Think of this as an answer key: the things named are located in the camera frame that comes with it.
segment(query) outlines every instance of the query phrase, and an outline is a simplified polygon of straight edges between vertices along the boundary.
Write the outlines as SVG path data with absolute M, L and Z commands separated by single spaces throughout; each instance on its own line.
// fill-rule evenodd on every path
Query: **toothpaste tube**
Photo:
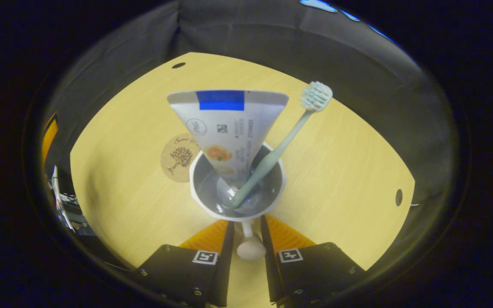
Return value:
M 252 160 L 289 98 L 266 91 L 200 90 L 167 99 L 214 170 L 237 190 L 250 177 Z

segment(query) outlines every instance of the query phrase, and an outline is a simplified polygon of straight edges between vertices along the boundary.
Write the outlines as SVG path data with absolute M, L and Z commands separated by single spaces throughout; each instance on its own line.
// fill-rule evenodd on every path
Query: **wooden table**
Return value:
M 166 101 L 169 93 L 286 93 L 290 101 L 266 139 L 277 146 L 304 111 L 299 97 L 305 86 L 261 65 L 201 53 L 182 55 L 131 83 L 96 114 L 71 151 L 74 189 L 94 232 L 135 268 L 162 244 L 178 246 L 215 221 L 191 198 L 189 184 L 172 181 L 160 166 L 165 144 L 187 132 Z M 307 121 L 282 161 L 288 184 L 270 215 L 315 243 L 336 243 L 363 269 L 371 267 L 397 236 L 412 199 L 414 179 L 399 155 L 333 99 Z M 234 255 L 228 306 L 271 307 L 263 259 Z

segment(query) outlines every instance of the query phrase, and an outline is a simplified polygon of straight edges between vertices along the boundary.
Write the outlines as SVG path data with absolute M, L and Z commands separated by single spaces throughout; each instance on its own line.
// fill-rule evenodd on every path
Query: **tree illustration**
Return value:
M 189 148 L 184 148 L 183 146 L 174 150 L 170 156 L 176 160 L 176 164 L 174 166 L 167 168 L 172 175 L 174 175 L 174 168 L 178 165 L 182 165 L 184 167 L 188 166 L 191 163 L 191 158 L 193 154 Z

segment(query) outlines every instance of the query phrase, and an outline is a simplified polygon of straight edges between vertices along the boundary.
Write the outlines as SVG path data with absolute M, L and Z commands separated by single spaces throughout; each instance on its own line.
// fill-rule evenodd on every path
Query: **black fabric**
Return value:
M 71 66 L 53 96 L 48 114 L 59 113 L 59 132 L 46 169 L 57 164 L 71 173 L 70 150 L 96 112 L 135 79 L 190 51 L 252 61 L 304 82 L 328 84 L 334 97 L 372 125 L 405 161 L 416 180 L 413 203 L 450 185 L 456 136 L 438 86 L 365 23 L 287 0 L 172 2 L 96 43 Z
M 90 119 L 131 82 L 169 60 L 177 29 L 178 3 L 169 2 L 100 39 L 70 66 L 48 102 L 47 114 L 58 112 L 59 130 L 45 161 L 47 175 L 55 164 L 59 174 L 71 174 L 71 149 Z M 72 193 L 71 182 L 62 183 L 62 191 Z

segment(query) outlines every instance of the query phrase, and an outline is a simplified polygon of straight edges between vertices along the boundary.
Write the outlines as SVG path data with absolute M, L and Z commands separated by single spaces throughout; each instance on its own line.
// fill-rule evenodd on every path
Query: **black bracket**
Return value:
M 225 307 L 234 232 L 228 224 L 221 254 L 162 245 L 131 276 L 184 306 L 205 308 L 209 302 Z
M 359 281 L 365 271 L 334 243 L 273 254 L 270 230 L 262 217 L 270 301 L 278 308 L 321 305 L 326 298 Z

